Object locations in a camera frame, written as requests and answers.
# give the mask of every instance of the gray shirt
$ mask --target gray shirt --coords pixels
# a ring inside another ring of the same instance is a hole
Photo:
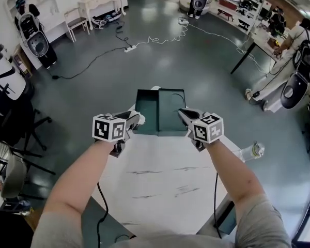
[[[44,213],[32,241],[32,248],[83,247],[80,230],[69,218],[54,212]],[[180,248],[250,248],[291,247],[279,212],[265,195],[251,199],[242,213],[235,243],[202,235],[166,235],[152,238],[133,238],[121,241],[112,248],[180,247]]]

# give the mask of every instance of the fiducial marker cube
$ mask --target fiducial marker cube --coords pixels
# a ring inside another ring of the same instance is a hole
[[[193,124],[194,139],[203,143],[212,143],[224,135],[223,119],[215,113],[198,119]]]
[[[126,120],[100,114],[93,117],[92,137],[98,140],[115,142],[125,138]]]

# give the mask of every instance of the dark green box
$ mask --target dark green box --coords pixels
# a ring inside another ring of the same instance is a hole
[[[178,115],[186,107],[184,90],[138,90],[135,110],[146,117],[144,125],[133,132],[158,136],[185,136],[187,127]]]
[[[178,110],[185,108],[182,89],[159,89],[159,134],[158,136],[185,136],[187,127],[179,118]]]
[[[159,92],[156,90],[138,90],[135,110],[145,116],[146,122],[133,130],[137,134],[158,135],[159,129]]]

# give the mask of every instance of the forearm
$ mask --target forearm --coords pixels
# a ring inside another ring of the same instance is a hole
[[[293,39],[290,36],[288,36],[288,38],[285,39],[285,41],[283,42],[283,44],[281,44],[281,46],[277,49],[277,51],[282,52],[288,49],[291,46],[292,42],[293,42]]]
[[[223,143],[205,144],[217,173],[233,202],[264,193],[255,174]]]
[[[107,142],[96,142],[91,145],[54,185],[44,212],[66,213],[68,207],[77,215],[82,214],[112,149],[113,145]]]

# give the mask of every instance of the power strip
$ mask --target power strip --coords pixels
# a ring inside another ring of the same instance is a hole
[[[189,24],[189,22],[188,22],[188,20],[185,19],[185,18],[179,18],[179,19],[178,19],[178,24],[179,24],[179,25],[187,25],[187,24]]]
[[[131,46],[131,47],[125,49],[124,52],[125,52],[125,53],[128,53],[128,52],[130,52],[130,51],[133,51],[134,49],[136,49],[136,46],[135,46],[135,45],[133,45],[133,46]]]

